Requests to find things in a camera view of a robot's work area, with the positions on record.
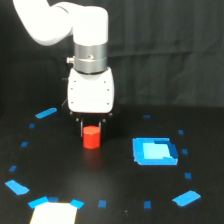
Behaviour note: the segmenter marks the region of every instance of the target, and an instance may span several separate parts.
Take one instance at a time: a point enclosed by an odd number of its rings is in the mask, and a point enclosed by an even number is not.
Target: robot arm
[[[30,36],[50,46],[73,34],[73,18],[83,6],[61,2],[52,7],[46,0],[13,0],[15,9]]]

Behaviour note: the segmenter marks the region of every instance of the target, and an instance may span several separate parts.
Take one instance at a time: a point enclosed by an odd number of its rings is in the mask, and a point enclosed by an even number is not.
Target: black table surface
[[[28,224],[33,210],[27,203],[44,196],[83,201],[77,224],[224,223],[223,109],[122,107],[103,127],[105,138],[96,150],[83,148],[74,120],[60,109],[35,117],[45,109],[16,106],[0,118],[0,223]],[[84,125],[95,125],[91,119]],[[178,165],[134,162],[132,139],[138,137],[170,138]],[[187,156],[182,149],[188,149]],[[12,165],[17,169],[9,172]],[[30,191],[17,196],[5,185],[9,180]],[[201,198],[185,207],[172,202],[189,190]],[[106,200],[106,208],[98,207],[99,200]],[[144,209],[145,201],[151,209]]]

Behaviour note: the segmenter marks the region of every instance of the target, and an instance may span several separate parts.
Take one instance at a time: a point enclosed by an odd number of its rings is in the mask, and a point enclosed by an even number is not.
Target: black background
[[[77,0],[109,13],[109,66],[120,104],[223,106],[223,1]],[[4,108],[59,105],[73,56],[69,37],[40,46],[12,1],[1,0],[0,79]]]

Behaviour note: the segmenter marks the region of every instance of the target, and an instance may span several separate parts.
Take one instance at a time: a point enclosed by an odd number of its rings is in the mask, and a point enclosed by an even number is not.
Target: blue target pad
[[[140,165],[177,165],[178,154],[169,138],[133,139],[134,161]]]

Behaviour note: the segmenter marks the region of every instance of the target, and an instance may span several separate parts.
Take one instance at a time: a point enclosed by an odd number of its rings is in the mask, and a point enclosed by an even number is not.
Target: blue square
[[[185,178],[186,179],[191,179],[191,173],[185,173]]]
[[[28,142],[23,142],[23,143],[21,144],[21,147],[26,147],[27,144],[28,144]]]
[[[184,131],[183,130],[179,130],[178,132],[179,132],[180,135],[183,135],[184,134]]]
[[[13,172],[16,169],[16,166],[11,166],[11,168],[9,169],[10,172]]]
[[[188,154],[187,149],[182,149],[182,153],[183,153],[184,155],[187,155],[187,154]]]
[[[103,200],[99,200],[98,207],[99,208],[106,208],[107,202]]]
[[[73,205],[74,207],[77,207],[78,209],[80,209],[84,205],[84,202],[72,200],[70,204]]]
[[[177,155],[176,147],[169,138],[134,138],[134,161],[139,165],[177,165],[178,159],[171,156],[170,146],[172,154]]]
[[[150,209],[151,208],[151,202],[150,201],[145,201],[144,208],[145,209]]]

